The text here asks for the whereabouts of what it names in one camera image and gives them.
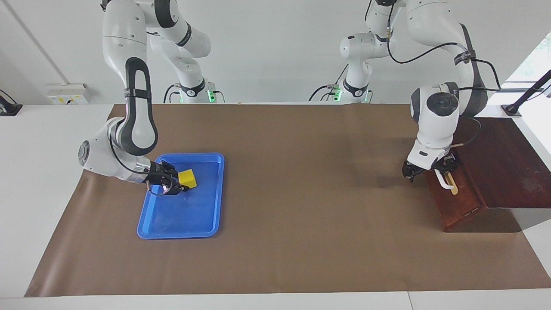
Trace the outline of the blue plastic tray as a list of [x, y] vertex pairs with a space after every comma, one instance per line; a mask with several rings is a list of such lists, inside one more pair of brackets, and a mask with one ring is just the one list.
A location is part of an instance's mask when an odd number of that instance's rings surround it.
[[146, 193], [136, 233], [143, 239], [206, 238], [219, 228], [225, 158], [218, 152], [165, 153], [177, 171], [191, 169], [197, 186], [177, 195], [159, 196], [154, 185]]

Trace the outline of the dark wooden drawer cabinet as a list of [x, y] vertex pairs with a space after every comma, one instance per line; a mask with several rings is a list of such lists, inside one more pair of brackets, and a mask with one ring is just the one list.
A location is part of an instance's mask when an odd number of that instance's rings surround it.
[[551, 171], [511, 118], [461, 118], [451, 149], [486, 206], [481, 231], [515, 233], [551, 219]]

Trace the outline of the black table clamp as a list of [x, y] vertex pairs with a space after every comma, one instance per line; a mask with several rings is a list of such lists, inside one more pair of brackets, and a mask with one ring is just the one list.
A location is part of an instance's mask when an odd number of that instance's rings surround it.
[[7, 92], [0, 89], [0, 116], [16, 116], [22, 109], [19, 104]]

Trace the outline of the brown table mat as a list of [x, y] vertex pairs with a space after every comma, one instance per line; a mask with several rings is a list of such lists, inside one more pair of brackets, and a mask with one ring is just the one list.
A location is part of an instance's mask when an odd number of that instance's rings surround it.
[[26, 290], [69, 295], [516, 290], [551, 279], [522, 233], [445, 233], [401, 166], [407, 105], [155, 105], [152, 157], [218, 152], [210, 238], [150, 241], [145, 186], [85, 171]]

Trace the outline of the white wall socket box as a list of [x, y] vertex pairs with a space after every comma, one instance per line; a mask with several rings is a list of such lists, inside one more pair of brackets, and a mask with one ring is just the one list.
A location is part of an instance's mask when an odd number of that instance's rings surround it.
[[90, 104], [92, 94], [83, 83], [47, 84], [46, 97], [54, 105]]

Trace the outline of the wooden drawer with white handle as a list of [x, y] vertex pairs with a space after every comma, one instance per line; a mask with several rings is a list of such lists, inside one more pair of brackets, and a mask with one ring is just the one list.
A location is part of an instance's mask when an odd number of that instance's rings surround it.
[[484, 213], [486, 206], [480, 199], [474, 185], [462, 166], [450, 172], [458, 193], [441, 187], [434, 171], [426, 171], [429, 191], [433, 196], [439, 212], [443, 228], [448, 233], [479, 232], [479, 224], [475, 221]]

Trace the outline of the yellow cube block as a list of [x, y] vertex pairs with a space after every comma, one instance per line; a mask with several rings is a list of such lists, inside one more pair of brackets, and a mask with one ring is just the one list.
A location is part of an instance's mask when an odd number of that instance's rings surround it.
[[193, 170], [187, 169], [185, 171], [178, 172], [178, 182], [182, 187], [195, 188], [197, 186], [197, 181]]

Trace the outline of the black stand with base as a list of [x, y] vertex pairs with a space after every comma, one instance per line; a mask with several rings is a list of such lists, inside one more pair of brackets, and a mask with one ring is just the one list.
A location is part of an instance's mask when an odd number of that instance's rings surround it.
[[532, 98], [532, 96], [536, 93], [536, 92], [539, 92], [539, 90], [541, 89], [541, 87], [543, 87], [545, 85], [545, 83], [551, 81], [551, 69], [548, 70], [541, 78], [539, 78], [539, 80], [537, 80], [537, 82], [535, 82], [535, 84], [533, 84], [533, 86], [531, 86], [531, 88], [529, 88], [528, 90], [526, 90], [524, 92], [524, 94], [522, 94], [522, 96], [520, 96], [518, 98], [518, 100], [516, 100], [516, 102], [514, 102], [513, 104], [509, 104], [509, 105], [502, 105], [501, 108], [502, 110], [504, 110], [504, 112], [508, 115], [508, 116], [512, 116], [512, 117], [520, 117], [521, 114], [518, 112], [520, 106], [528, 101], [529, 99]]

